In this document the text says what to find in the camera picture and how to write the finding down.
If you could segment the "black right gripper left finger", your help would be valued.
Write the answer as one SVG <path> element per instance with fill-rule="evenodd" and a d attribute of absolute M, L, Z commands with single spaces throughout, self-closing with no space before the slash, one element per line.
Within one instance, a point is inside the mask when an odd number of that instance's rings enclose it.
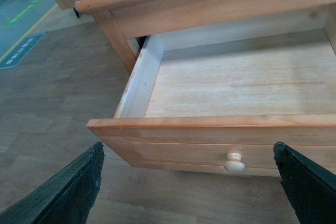
<path fill-rule="evenodd" d="M 98 142 L 1 212 L 1 223 L 86 223 L 100 190 L 103 161 Z"/>

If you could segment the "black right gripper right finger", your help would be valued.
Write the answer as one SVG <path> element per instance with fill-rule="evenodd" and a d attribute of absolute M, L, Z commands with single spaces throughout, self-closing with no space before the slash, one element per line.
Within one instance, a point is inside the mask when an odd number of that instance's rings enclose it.
<path fill-rule="evenodd" d="M 335 223 L 335 174 L 282 142 L 274 147 L 281 185 L 300 223 Z"/>

